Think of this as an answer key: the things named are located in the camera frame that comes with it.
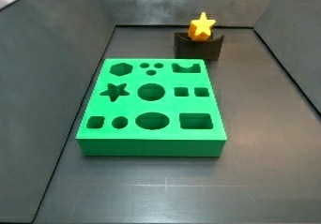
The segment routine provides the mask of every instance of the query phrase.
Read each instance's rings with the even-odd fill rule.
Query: gray enclosure
[[[173,58],[183,31],[118,27],[108,46],[115,25],[187,25],[201,11],[254,27],[321,111],[321,0],[270,1],[19,0],[0,10],[0,222],[321,222],[320,115],[251,29],[215,31],[221,158],[86,158],[74,138],[102,57]]]

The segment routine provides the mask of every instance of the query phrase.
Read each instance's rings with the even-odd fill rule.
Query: star block
[[[207,19],[206,13],[202,12],[199,20],[191,20],[189,37],[194,41],[206,41],[211,36],[211,27],[215,20]]]

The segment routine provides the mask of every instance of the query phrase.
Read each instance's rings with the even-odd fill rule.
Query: metal floor
[[[182,31],[118,27],[106,58],[173,58]],[[226,35],[209,65],[223,155],[83,157],[74,137],[90,89],[36,223],[321,222],[320,117],[254,32],[214,33]]]

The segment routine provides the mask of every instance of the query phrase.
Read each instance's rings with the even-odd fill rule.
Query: gray wall
[[[0,222],[31,222],[114,24],[96,0],[0,12]]]
[[[254,29],[321,111],[321,0],[273,0]]]
[[[221,26],[253,27],[271,0],[103,0],[122,25],[189,25],[202,11]]]

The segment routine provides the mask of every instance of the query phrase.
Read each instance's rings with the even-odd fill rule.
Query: green block
[[[226,139],[202,60],[106,60],[76,134],[86,156],[219,157]]]

